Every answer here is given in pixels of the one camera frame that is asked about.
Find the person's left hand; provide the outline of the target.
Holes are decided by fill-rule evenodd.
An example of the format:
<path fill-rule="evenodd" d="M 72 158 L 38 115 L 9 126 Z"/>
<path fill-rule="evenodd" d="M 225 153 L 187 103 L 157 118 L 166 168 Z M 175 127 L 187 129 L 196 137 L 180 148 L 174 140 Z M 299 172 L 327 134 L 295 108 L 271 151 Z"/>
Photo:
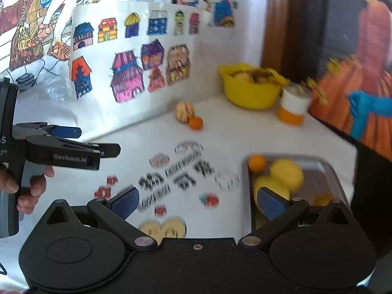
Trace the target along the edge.
<path fill-rule="evenodd" d="M 48 166 L 40 177 L 31 178 L 31 187 L 29 192 L 20 195 L 17 202 L 17 209 L 22 214 L 32 214 L 35 206 L 37 205 L 40 197 L 45 193 L 47 189 L 47 177 L 54 177 L 54 169 L 52 166 Z M 7 168 L 1 165 L 1 191 L 9 194 L 15 194 L 19 190 L 18 184 L 9 174 Z"/>

